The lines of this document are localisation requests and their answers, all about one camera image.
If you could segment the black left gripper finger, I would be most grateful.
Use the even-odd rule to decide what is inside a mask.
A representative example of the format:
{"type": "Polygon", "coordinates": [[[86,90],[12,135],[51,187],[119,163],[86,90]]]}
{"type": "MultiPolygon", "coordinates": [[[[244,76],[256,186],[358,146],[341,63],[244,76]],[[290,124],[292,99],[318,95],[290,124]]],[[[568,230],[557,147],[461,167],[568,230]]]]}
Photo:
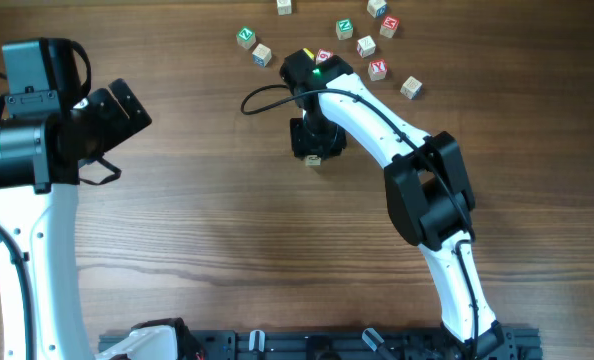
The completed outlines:
{"type": "Polygon", "coordinates": [[[109,88],[119,104],[121,114],[114,121],[122,134],[134,135],[152,124],[152,119],[124,79],[113,81],[109,88]]]}
{"type": "Polygon", "coordinates": [[[114,148],[133,136],[122,134],[114,123],[121,111],[111,90],[96,90],[89,96],[89,102],[97,125],[101,128],[104,148],[114,148]]]}

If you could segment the red A letter block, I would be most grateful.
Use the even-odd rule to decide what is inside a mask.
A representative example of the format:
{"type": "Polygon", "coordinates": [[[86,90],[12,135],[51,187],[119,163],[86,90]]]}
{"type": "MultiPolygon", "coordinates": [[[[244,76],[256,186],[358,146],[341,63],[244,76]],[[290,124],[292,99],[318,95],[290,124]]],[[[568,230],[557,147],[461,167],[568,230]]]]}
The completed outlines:
{"type": "Polygon", "coordinates": [[[321,158],[316,155],[308,155],[305,157],[305,165],[308,167],[320,166],[321,158]]]}

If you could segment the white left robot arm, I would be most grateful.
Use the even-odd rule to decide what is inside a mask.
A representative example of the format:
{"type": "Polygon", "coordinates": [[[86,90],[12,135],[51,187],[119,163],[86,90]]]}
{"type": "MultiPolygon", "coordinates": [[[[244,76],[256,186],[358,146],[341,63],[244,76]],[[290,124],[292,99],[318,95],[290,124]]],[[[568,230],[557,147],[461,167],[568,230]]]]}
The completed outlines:
{"type": "Polygon", "coordinates": [[[151,117],[125,81],[93,89],[83,47],[2,48],[0,302],[8,359],[89,359],[74,254],[79,170],[103,163],[151,117]]]}

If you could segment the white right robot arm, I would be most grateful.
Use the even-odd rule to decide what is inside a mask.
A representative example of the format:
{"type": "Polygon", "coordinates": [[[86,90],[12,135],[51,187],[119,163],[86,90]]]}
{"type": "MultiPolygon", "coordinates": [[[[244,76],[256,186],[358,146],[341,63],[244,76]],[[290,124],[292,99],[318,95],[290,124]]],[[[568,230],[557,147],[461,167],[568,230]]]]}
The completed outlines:
{"type": "Polygon", "coordinates": [[[471,357],[490,354],[503,335],[473,259],[475,200],[456,140],[406,123],[338,56],[316,63],[299,50],[285,58],[279,74],[303,111],[291,121],[294,155],[338,156],[352,136],[373,156],[383,169],[393,226],[426,259],[443,327],[471,357]]]}

